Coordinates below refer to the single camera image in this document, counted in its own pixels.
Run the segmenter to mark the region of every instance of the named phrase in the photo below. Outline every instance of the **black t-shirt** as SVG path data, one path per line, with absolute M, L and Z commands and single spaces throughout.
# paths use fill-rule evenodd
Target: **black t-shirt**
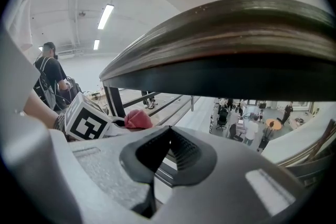
M 293 112 L 293 107 L 290 106 L 290 105 L 287 105 L 287 106 L 285 107 L 285 113 L 286 113 L 286 114 L 289 114 L 289 113 L 291 113 L 291 112 Z
M 44 57 L 41 57 L 36 61 L 35 67 L 37 69 L 40 69 L 43 59 Z M 49 58 L 44 68 L 44 73 L 46 74 L 52 89 L 55 90 L 56 88 L 55 94 L 60 96 L 57 83 L 61 80 L 66 79 L 67 76 L 65 75 L 59 61 L 57 61 L 55 58 Z M 60 108 L 63 109 L 65 107 L 64 100 L 58 96 L 56 96 L 56 103 L 58 104 L 58 106 L 55 106 L 55 110 L 60 110 Z

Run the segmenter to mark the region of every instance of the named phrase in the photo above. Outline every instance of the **floor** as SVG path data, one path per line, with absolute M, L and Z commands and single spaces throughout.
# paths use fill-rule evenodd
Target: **floor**
M 170 94 L 170 93 L 159 93 L 158 95 L 155 96 L 155 100 L 157 102 L 157 105 L 155 106 L 154 109 L 145 109 L 144 105 L 141 102 L 134 104 L 132 106 L 129 106 L 128 108 L 125 108 L 125 113 L 129 113 L 131 110 L 134 109 L 139 109 L 139 110 L 144 110 L 147 114 L 150 112 L 155 111 L 156 109 L 160 108 L 161 106 L 165 105 L 167 102 L 171 101 L 172 99 L 178 97 L 179 94 Z M 141 91 L 136 91 L 136 90 L 121 90 L 120 91 L 120 98 L 122 103 L 129 102 L 133 99 L 141 97 Z M 157 114 L 154 114 L 151 116 L 151 121 L 153 125 L 157 125 L 161 120 L 166 118 L 168 115 L 171 115 L 174 111 L 176 111 L 182 103 L 184 103 L 187 99 L 189 99 L 189 95 L 183 95 L 180 99 L 177 99 L 161 111 L 159 111 Z M 199 97 L 194 97 L 194 102 L 196 103 Z M 107 99 L 105 96 L 102 96 L 99 100 L 96 100 L 96 102 L 101 106 L 104 107 L 106 106 Z M 189 110 L 190 107 L 190 102 L 188 102 L 186 105 L 183 106 L 178 112 L 176 112 L 168 121 L 164 123 L 164 125 L 171 125 L 174 124 L 184 113 L 186 113 Z
M 214 109 L 214 115 L 217 115 L 217 111 L 218 109 Z M 249 113 L 255 113 L 258 114 L 258 112 L 260 111 L 260 108 L 254 105 L 248 105 L 246 110 L 244 111 L 244 115 L 248 115 Z M 281 118 L 282 119 L 283 114 L 278 111 L 278 110 L 274 110 L 274 109 L 270 109 L 270 108 L 266 108 L 264 109 L 264 120 L 262 122 L 258 122 L 259 125 L 259 131 L 256 134 L 256 138 L 253 140 L 252 145 L 250 146 L 250 148 L 252 150 L 257 150 L 261 138 L 263 136 L 263 129 L 266 127 L 265 121 L 267 119 L 276 119 L 276 118 Z M 226 127 L 227 129 L 225 130 L 221 130 L 221 128 L 217 128 L 217 122 L 216 122 L 216 117 L 214 117 L 214 125 L 213 125 L 213 130 L 212 130 L 212 134 L 213 135 L 217 135 L 217 136 L 221 136 L 221 137 L 227 137 L 228 136 L 228 130 L 230 128 L 230 126 L 235 123 L 237 121 L 237 117 L 238 117 L 238 113 L 236 113 L 234 110 L 231 111 L 231 113 L 229 113 L 228 117 L 227 117 L 227 123 L 226 123 Z M 244 119 L 245 124 L 249 121 L 249 119 Z M 281 137 L 289 132 L 292 131 L 292 128 L 289 126 L 288 122 L 285 123 L 285 125 L 280 129 L 277 130 L 275 132 L 275 135 L 273 137 L 273 139 L 276 139 L 278 137 Z

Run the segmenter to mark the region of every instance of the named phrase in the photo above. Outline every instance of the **table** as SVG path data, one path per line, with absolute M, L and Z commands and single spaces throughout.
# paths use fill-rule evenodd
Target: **table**
M 272 127 L 273 130 L 279 130 L 281 129 L 281 123 L 278 120 L 275 119 L 267 119 L 266 120 L 266 125 L 269 127 L 269 124 L 274 121 L 274 126 Z

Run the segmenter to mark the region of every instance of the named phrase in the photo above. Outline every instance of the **ceiling light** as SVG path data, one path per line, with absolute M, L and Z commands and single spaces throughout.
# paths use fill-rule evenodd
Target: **ceiling light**
M 98 46 L 99 46 L 99 39 L 96 39 L 95 41 L 94 41 L 94 46 L 93 46 L 93 49 L 94 50 L 98 50 Z
M 106 5 L 103 15 L 101 15 L 100 21 L 99 21 L 99 25 L 98 25 L 98 29 L 104 29 L 104 26 L 107 22 L 107 19 L 109 18 L 111 12 L 113 11 L 114 6 L 113 5 Z

